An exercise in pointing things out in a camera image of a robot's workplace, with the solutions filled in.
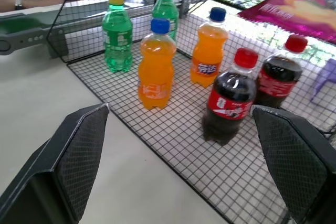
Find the white table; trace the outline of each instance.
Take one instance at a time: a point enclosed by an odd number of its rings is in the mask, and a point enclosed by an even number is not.
[[[100,101],[44,45],[0,56],[0,193],[64,117]],[[80,222],[226,223],[113,114]]]

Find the plastic bottle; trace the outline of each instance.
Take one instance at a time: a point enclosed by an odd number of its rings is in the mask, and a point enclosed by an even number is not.
[[[152,34],[141,41],[143,59],[139,65],[138,94],[144,107],[164,108],[170,98],[174,68],[172,59],[176,45],[169,36],[168,19],[154,18],[151,23]]]
[[[302,68],[295,62],[307,46],[307,39],[290,35],[284,49],[268,57],[256,80],[255,104],[278,108],[299,81]]]
[[[124,0],[110,0],[103,18],[105,61],[112,72],[128,71],[132,66],[132,22],[124,10]]]
[[[173,0],[157,0],[154,10],[153,18],[166,18],[170,21],[170,37],[176,41],[176,32],[179,24],[178,9]]]
[[[250,74],[258,60],[253,50],[239,48],[234,64],[214,82],[202,119],[205,141],[227,144],[238,132],[256,97],[256,84]]]
[[[214,82],[223,60],[223,44],[228,39],[228,31],[223,27],[225,15],[224,9],[212,8],[210,21],[198,29],[199,40],[193,52],[190,69],[191,81],[205,88]]]

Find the bottle cap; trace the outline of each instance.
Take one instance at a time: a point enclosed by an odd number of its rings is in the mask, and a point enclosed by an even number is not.
[[[285,48],[291,52],[296,52],[297,54],[304,51],[308,44],[308,41],[304,36],[300,35],[290,35],[285,43]]]
[[[220,7],[213,7],[210,12],[210,19],[215,22],[223,22],[225,20],[226,10]]]
[[[165,18],[154,18],[151,22],[151,30],[156,34],[169,33],[170,21]]]
[[[123,5],[125,0],[110,0],[110,5]]]
[[[254,68],[258,61],[258,54],[248,48],[239,48],[234,59],[235,64],[242,68]]]

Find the hand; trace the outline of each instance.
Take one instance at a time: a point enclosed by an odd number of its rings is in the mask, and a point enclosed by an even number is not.
[[[15,10],[15,0],[0,0],[0,13]]]

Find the cola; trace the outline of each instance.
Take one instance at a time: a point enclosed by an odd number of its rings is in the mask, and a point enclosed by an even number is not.
[[[223,146],[239,131],[256,97],[256,84],[250,74],[257,60],[256,52],[239,48],[231,68],[216,77],[202,119],[205,141]]]
[[[291,35],[285,49],[267,58],[257,77],[257,97],[254,104],[279,108],[302,75],[302,67],[295,61],[307,45],[307,40]]]

